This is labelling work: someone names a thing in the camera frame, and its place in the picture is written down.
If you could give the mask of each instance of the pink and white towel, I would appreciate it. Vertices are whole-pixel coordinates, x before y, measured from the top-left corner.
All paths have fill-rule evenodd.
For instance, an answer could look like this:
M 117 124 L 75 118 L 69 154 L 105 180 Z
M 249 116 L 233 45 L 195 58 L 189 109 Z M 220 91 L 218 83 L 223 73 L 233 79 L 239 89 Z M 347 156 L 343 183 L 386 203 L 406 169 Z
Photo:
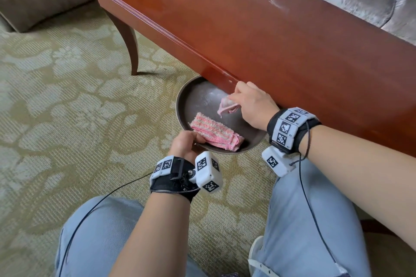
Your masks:
M 206 142 L 222 149 L 237 151 L 244 138 L 226 125 L 198 112 L 190 127 L 205 138 Z
M 234 113 L 237 111 L 241 105 L 231 101 L 227 97 L 221 99 L 220 108 L 218 109 L 217 113 L 219 116 L 223 116 L 224 113 Z

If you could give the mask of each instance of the forearm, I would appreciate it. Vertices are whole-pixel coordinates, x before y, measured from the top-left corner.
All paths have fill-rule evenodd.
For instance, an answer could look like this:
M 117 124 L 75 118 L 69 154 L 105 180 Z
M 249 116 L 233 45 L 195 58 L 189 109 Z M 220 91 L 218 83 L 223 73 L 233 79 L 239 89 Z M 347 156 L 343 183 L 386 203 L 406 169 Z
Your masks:
M 152 193 L 110 276 L 185 276 L 189 212 L 185 197 Z
M 307 149 L 307 134 L 299 149 Z M 359 207 L 416 249 L 416 159 L 325 126 L 311 130 L 308 158 Z

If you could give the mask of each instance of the patterned carpet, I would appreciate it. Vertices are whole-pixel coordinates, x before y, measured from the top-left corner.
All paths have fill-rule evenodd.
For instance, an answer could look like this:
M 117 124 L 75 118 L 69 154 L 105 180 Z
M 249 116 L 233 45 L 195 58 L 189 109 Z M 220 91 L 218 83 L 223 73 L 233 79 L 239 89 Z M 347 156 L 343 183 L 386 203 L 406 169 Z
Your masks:
M 30 33 L 0 36 L 1 276 L 52 275 L 65 220 L 89 198 L 150 173 L 180 131 L 175 98 L 195 73 L 137 36 L 139 70 L 152 74 L 136 77 L 97 3 Z M 210 276 L 248 275 L 247 254 L 263 233 L 275 180 L 260 157 L 266 146 L 218 155 L 224 189 L 192 203 L 190 253 Z M 148 177 L 117 196 L 144 204 Z M 377 250 L 384 243 L 377 235 L 369 241 Z M 371 257 L 379 253 L 370 250 Z M 402 268 L 409 258 L 399 259 Z M 395 276 L 414 276 L 414 259 L 409 263 Z

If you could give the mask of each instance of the dark bowl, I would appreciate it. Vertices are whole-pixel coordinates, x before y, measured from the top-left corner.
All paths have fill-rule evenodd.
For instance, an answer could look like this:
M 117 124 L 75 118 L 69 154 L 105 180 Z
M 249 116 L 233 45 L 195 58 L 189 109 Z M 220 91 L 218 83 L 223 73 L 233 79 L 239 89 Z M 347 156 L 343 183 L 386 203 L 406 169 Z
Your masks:
M 242 119 L 241 110 L 235 113 L 224 114 L 221 118 L 218 114 L 218 107 L 221 99 L 227 94 L 218 89 L 215 85 L 201 76 L 189 80 L 179 91 L 176 98 L 176 116 L 184 130 L 192 130 L 189 123 L 193 121 L 196 113 L 201 112 L 214 121 L 223 123 L 233 131 L 244 137 L 245 140 L 236 151 L 224 150 L 208 143 L 200 144 L 207 150 L 219 154 L 239 154 L 246 152 L 258 145 L 266 135 L 266 132 L 251 127 Z

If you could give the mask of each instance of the leg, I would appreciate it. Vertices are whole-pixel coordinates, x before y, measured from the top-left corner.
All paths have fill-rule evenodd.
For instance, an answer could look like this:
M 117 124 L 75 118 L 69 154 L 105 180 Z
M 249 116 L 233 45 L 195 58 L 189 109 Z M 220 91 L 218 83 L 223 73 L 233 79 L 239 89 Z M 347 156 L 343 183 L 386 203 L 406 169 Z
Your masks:
M 63 263 L 65 249 L 76 226 L 102 197 L 87 201 L 64 224 L 55 259 L 56 277 L 62 264 L 61 276 L 108 276 L 110 273 L 143 211 L 138 201 L 114 197 L 102 201 L 80 225 Z M 206 277 L 189 256 L 186 274 Z
M 114 25 L 117 27 L 117 30 L 122 35 L 124 42 L 126 43 L 128 53 L 130 55 L 130 61 L 132 62 L 132 76 L 137 75 L 138 69 L 138 49 L 137 49 L 137 39 L 134 34 L 134 30 L 128 26 L 126 23 L 121 21 L 118 17 L 112 15 L 107 10 L 105 11 Z
M 370 277 L 360 222 L 349 199 L 309 161 L 302 181 L 322 236 L 351 276 Z M 340 271 L 319 237 L 299 180 L 299 169 L 273 188 L 262 249 L 254 258 L 282 277 L 335 277 Z M 256 270 L 254 276 L 265 276 Z

